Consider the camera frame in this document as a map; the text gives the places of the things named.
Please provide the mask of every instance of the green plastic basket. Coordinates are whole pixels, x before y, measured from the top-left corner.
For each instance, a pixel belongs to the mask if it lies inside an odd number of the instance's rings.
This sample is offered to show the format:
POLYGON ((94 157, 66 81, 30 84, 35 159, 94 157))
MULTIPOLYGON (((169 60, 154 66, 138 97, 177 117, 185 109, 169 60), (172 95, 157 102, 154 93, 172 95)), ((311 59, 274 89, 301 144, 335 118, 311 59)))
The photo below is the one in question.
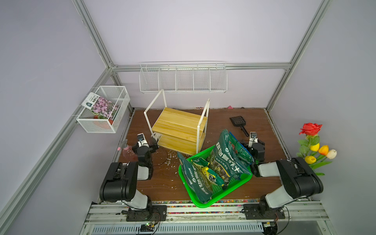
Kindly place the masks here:
MULTIPOLYGON (((214 146, 212 146, 212 147, 210 147, 208 149, 205 149, 204 151, 202 151, 202 152, 200 152, 200 153, 198 153, 198 154, 196 154, 196 155, 188 158, 187 160, 191 161, 191 160, 194 160, 196 158, 206 159, 207 157, 209 157, 210 152, 213 150, 213 148, 214 148, 214 146)), ((179 175, 180 175, 180 178, 183 181, 185 189, 187 190, 187 192, 189 194, 189 197, 191 198, 192 202, 197 207, 199 207, 199 208, 206 208, 206 207, 209 207, 209 206, 213 205, 214 203, 216 203, 217 201, 221 200, 223 197, 225 197, 226 195, 228 195, 229 193, 231 193, 235 189, 237 189, 240 186, 242 186, 243 184, 247 183, 252 178, 252 173, 251 173, 251 175, 249 175, 249 174, 242 174, 240 176, 240 180, 236 180, 236 179, 232 178, 230 180, 229 186, 227 187, 226 190, 222 190, 221 186, 212 185, 212 188, 213 188, 212 199, 210 201, 208 201, 207 203, 204 204, 204 203, 201 203, 199 201, 199 199, 197 198, 197 196, 194 193, 194 191, 192 191, 190 189, 190 187, 188 186, 187 182, 185 181, 181 165, 179 166, 179 175)))

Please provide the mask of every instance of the white wall-mounted wire rack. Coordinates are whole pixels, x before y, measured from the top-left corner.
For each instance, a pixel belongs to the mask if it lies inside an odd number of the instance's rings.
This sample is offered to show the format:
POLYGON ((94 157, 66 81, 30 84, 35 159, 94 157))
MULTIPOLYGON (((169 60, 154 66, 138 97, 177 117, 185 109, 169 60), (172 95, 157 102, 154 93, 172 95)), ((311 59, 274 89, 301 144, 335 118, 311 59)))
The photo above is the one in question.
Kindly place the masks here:
POLYGON ((141 64, 140 91, 143 93, 165 92, 196 93, 226 92, 226 64, 166 64, 155 67, 141 64))
POLYGON ((125 86, 100 86, 94 93, 119 106, 114 120, 95 119, 91 110, 84 108, 77 117, 77 122, 87 133, 116 133, 130 101, 125 86))

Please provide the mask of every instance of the white tulip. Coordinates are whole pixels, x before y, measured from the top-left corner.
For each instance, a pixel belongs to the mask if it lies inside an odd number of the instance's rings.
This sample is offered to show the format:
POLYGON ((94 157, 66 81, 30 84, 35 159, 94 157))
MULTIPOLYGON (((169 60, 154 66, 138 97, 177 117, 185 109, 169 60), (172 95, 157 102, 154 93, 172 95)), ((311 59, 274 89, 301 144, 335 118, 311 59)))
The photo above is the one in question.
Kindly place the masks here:
POLYGON ((326 157, 329 159, 333 159, 335 158, 335 156, 337 156, 337 151, 335 151, 334 149, 330 150, 328 154, 326 155, 326 157))

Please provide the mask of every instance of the green plastic bag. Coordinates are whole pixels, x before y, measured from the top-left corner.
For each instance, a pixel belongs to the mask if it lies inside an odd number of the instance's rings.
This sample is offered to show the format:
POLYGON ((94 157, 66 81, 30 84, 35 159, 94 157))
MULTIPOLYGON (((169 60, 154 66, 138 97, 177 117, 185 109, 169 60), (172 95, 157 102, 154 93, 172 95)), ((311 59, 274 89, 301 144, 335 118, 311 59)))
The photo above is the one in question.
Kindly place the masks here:
POLYGON ((253 156, 250 152, 235 138, 235 136, 229 133, 229 144, 232 146, 235 155, 244 164, 245 167, 249 166, 254 162, 253 156))
POLYGON ((215 173, 212 169, 208 167, 210 164, 203 158, 197 158, 195 160, 192 160, 193 165, 200 170, 200 173, 202 176, 209 181, 210 184, 218 185, 218 186, 223 186, 224 181, 223 179, 215 173))
POLYGON ((212 190, 205 185, 202 175, 197 172, 192 163, 188 162, 179 152, 177 152, 177 156, 182 165, 183 175, 188 186, 195 192, 201 203, 207 203, 213 195, 212 190))
POLYGON ((227 189, 231 177, 240 179, 243 173, 251 175, 229 143, 229 131, 227 129, 221 132, 217 144, 206 160, 210 163, 209 168, 224 180, 223 190, 227 189))

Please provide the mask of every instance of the yellow tulip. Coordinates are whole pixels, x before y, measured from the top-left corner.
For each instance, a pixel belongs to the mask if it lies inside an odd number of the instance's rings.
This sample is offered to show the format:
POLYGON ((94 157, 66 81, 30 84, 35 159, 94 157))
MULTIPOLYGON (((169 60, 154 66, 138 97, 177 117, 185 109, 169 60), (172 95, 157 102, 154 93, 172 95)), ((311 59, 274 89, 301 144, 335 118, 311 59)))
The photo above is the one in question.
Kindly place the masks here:
POLYGON ((316 144, 316 145, 311 145, 311 146, 309 147, 309 149, 311 149, 311 150, 314 151, 314 152, 317 152, 319 148, 320 148, 320 143, 318 143, 318 144, 316 144))
POLYGON ((321 155, 326 156, 326 155, 328 154, 328 152, 329 152, 329 146, 327 146, 327 145, 322 146, 322 147, 318 150, 318 152, 319 152, 321 155))
POLYGON ((312 164, 316 162, 316 158, 314 156, 307 156, 304 159, 308 164, 312 164))
POLYGON ((330 150, 328 154, 326 155, 326 157, 329 159, 333 159, 335 158, 335 156, 337 156, 337 151, 335 151, 334 149, 330 150))

